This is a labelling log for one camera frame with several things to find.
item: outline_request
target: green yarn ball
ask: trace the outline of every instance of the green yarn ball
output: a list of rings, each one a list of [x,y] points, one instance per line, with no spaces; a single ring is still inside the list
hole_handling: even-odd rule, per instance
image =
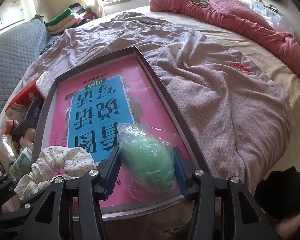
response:
[[[129,136],[120,142],[120,150],[129,172],[147,186],[173,189],[174,163],[163,144],[151,137]]]

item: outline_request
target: white cabinet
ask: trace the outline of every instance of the white cabinet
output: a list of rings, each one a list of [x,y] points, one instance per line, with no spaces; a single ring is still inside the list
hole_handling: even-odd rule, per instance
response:
[[[258,14],[263,15],[263,16],[267,16],[267,17],[274,17],[276,15],[280,15],[280,14],[274,12],[273,10],[270,10],[269,8],[267,8],[265,6],[256,4],[254,2],[251,2],[250,8],[252,10],[254,10],[255,12],[257,12]]]

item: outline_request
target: gray quilted cushion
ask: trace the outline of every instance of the gray quilted cushion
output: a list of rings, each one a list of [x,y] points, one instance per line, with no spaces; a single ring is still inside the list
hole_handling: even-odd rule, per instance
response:
[[[40,19],[32,19],[0,35],[0,113],[47,40],[48,33]]]

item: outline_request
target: white floral cloth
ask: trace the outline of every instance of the white floral cloth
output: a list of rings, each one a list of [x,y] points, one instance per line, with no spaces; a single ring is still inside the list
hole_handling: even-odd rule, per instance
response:
[[[53,181],[53,172],[64,169],[61,176],[67,180],[79,178],[95,168],[91,154],[80,147],[50,146],[41,151],[31,165],[31,172],[20,179],[14,191],[22,201],[47,187]]]

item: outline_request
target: plastic bag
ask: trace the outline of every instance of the plastic bag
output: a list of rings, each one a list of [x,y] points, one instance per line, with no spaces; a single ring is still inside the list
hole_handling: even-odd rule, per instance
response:
[[[132,198],[150,204],[154,196],[175,187],[172,142],[176,137],[148,126],[118,124],[120,158]]]
[[[274,17],[263,16],[263,18],[276,32],[291,33],[294,37],[293,25],[287,17],[276,15]]]
[[[50,76],[48,71],[45,71],[41,74],[38,80],[35,82],[35,86],[40,94],[43,96],[44,100],[47,98],[48,93],[52,87],[54,80]]]
[[[15,149],[13,149],[13,142],[10,135],[2,135],[2,142],[0,144],[0,164],[4,170],[9,174],[10,166],[16,161]]]

